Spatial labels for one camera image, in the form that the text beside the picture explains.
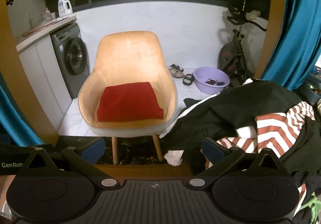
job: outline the white detergent bottle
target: white detergent bottle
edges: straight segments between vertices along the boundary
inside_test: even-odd
[[[58,0],[59,16],[65,16],[73,13],[73,8],[69,0]]]

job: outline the folded red cloth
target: folded red cloth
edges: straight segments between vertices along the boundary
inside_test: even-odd
[[[100,122],[163,118],[164,111],[159,106],[149,82],[106,87],[97,109],[97,120]]]

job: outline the white cabinet door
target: white cabinet door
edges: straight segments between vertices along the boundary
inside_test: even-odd
[[[35,47],[51,90],[65,115],[72,100],[62,77],[50,36],[37,41]]]
[[[35,45],[30,46],[20,53],[19,58],[41,107],[54,128],[57,130],[65,114],[62,112],[54,94],[52,93],[51,87],[40,63]]]

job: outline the silver screw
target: silver screw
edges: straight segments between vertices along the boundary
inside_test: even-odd
[[[112,187],[117,184],[117,181],[115,179],[104,179],[102,180],[102,185],[105,187]]]
[[[201,187],[201,186],[205,185],[205,181],[202,179],[191,179],[189,181],[189,184],[191,184],[195,187]]]

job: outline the teal curtain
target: teal curtain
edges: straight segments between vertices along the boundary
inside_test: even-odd
[[[321,53],[321,0],[286,0],[282,32],[261,77],[299,88]]]
[[[0,123],[18,146],[43,144],[28,124],[0,73]]]

